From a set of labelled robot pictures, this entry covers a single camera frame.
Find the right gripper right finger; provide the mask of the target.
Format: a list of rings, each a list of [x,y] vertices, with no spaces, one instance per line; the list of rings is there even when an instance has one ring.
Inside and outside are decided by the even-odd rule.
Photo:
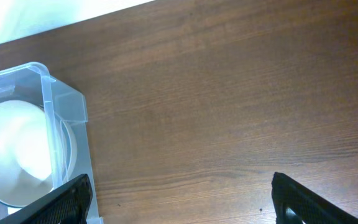
[[[358,224],[358,218],[284,173],[273,175],[272,200],[277,224]]]

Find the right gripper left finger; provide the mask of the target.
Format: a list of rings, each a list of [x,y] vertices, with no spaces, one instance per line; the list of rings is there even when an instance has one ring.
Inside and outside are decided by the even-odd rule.
[[[86,224],[93,198],[88,174],[74,179],[0,220],[0,224]]]

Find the cream white bowl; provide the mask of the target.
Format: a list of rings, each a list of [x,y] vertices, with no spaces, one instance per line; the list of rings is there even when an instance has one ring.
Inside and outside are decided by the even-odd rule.
[[[21,208],[54,189],[52,175],[57,162],[64,179],[73,173],[78,146],[66,122],[55,118],[61,158],[51,156],[42,105],[24,100],[0,102],[0,203]]]

